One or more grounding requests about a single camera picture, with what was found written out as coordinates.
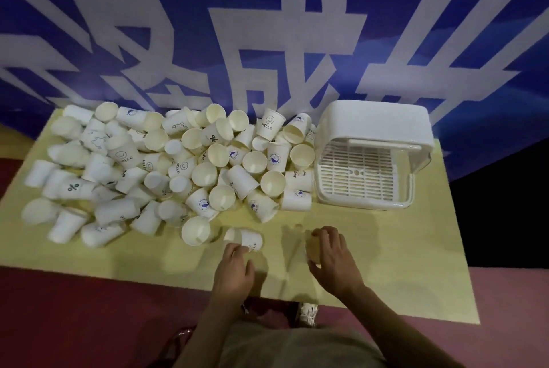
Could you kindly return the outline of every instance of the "human hand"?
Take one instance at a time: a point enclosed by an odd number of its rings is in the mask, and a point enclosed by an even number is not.
[[[254,263],[250,260],[244,264],[244,254],[248,251],[248,247],[227,244],[215,270],[211,303],[231,311],[239,310],[250,294],[255,278]]]
[[[344,301],[364,285],[360,271],[347,249],[345,237],[332,226],[312,231],[320,239],[320,265],[307,260],[311,274],[328,292]]]

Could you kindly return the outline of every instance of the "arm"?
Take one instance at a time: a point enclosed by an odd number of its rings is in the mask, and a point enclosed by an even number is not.
[[[230,326],[240,315],[240,306],[254,283],[254,264],[244,265],[248,247],[228,244],[217,267],[210,302],[185,345],[174,368],[214,368],[219,365]]]
[[[327,292],[348,307],[390,366],[462,367],[364,285],[345,237],[336,228],[324,226],[312,234],[320,238],[321,267],[309,261],[311,273]]]

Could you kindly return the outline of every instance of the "table surface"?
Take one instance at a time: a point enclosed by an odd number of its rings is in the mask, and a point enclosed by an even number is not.
[[[65,245],[49,242],[51,224],[27,226],[21,221],[24,205],[40,196],[23,180],[34,160],[47,159],[47,147],[61,142],[49,131],[59,115],[58,109],[0,203],[0,265],[210,290],[222,236],[189,247],[179,228],[163,226],[154,237],[129,231],[104,248],[89,249],[79,236]],[[92,212],[87,202],[78,206]],[[304,254],[306,231],[329,225],[345,235],[367,285],[397,313],[479,323],[438,144],[431,164],[415,177],[415,200],[407,209],[389,212],[313,203],[310,212],[281,211],[261,224],[241,206],[220,213],[211,224],[219,233],[241,226],[263,234],[262,250],[247,254],[257,269],[254,295],[342,307],[309,273]]]

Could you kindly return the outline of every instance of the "person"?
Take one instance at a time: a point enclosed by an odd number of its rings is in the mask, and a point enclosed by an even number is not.
[[[247,247],[228,244],[217,267],[208,307],[174,367],[462,367],[384,304],[362,281],[345,237],[334,227],[314,230],[320,263],[309,261],[314,278],[336,296],[370,333],[330,328],[273,330],[241,321],[241,306],[254,283]],[[304,320],[313,314],[303,315]]]

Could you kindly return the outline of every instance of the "red floor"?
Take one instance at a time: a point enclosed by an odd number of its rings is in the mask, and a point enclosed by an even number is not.
[[[0,160],[0,166],[2,192],[19,162]],[[548,366],[549,271],[471,268],[470,275],[481,325],[408,321],[468,367]],[[0,366],[146,366],[175,330],[196,323],[208,296],[0,267]],[[254,307],[286,305],[264,301]],[[264,319],[285,325],[273,310]],[[318,321],[362,330],[346,309],[323,307]]]

